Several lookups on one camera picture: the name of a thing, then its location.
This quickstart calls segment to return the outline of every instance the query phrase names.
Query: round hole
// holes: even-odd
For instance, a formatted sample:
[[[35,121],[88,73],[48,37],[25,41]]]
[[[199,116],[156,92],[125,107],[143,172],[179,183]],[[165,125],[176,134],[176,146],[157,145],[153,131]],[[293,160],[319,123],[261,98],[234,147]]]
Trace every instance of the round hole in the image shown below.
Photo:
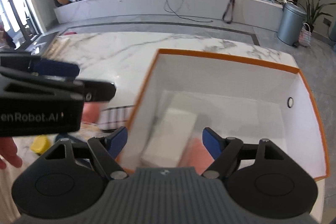
[[[289,108],[292,108],[294,105],[294,99],[292,97],[289,97],[288,100],[287,100],[287,106]]]
[[[87,102],[90,102],[91,99],[92,99],[92,94],[90,92],[87,93],[85,99],[86,99]]]

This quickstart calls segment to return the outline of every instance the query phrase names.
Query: green plant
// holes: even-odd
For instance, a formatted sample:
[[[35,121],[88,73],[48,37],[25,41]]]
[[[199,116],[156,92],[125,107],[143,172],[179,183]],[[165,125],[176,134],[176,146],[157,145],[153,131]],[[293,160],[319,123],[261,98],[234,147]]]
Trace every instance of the green plant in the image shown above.
[[[305,0],[306,1],[306,7],[302,7],[304,8],[304,10],[307,13],[307,23],[310,25],[310,27],[314,27],[314,24],[316,22],[316,20],[320,17],[320,16],[328,16],[328,17],[332,17],[331,14],[328,13],[323,13],[322,9],[326,6],[329,5],[336,5],[336,3],[323,3],[320,4],[321,0],[317,1],[317,4],[315,5],[314,0]]]

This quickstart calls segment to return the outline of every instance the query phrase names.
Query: round black disc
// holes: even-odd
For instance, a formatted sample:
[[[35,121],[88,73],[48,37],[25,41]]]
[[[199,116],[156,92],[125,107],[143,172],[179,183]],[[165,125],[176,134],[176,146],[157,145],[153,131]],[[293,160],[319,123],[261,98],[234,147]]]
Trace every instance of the round black disc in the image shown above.
[[[275,219],[310,212],[317,197],[317,187],[311,177],[300,170],[285,170],[276,161],[236,171],[227,179],[226,189],[241,207]]]
[[[75,215],[101,197],[106,182],[74,160],[43,158],[14,182],[12,197],[20,213],[43,219]]]

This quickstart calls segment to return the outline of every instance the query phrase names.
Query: finger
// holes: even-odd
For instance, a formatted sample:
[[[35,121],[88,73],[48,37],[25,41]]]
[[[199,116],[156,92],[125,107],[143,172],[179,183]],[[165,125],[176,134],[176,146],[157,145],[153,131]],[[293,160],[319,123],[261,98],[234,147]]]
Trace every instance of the finger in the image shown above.
[[[0,160],[0,170],[6,169],[7,165],[3,160]]]
[[[5,155],[15,156],[17,153],[17,147],[13,141],[13,138],[0,138],[0,150]]]
[[[2,155],[5,160],[8,161],[9,164],[13,165],[16,168],[20,168],[22,166],[22,159],[15,155],[15,156],[8,156],[8,155]]]

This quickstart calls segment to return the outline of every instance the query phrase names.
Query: pink basket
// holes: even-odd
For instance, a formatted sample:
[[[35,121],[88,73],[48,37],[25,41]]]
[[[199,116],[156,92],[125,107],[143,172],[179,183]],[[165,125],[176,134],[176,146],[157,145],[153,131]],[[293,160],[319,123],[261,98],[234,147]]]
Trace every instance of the pink basket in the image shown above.
[[[304,23],[299,36],[299,44],[304,47],[308,47],[310,46],[310,41],[311,41],[310,26],[308,23]]]

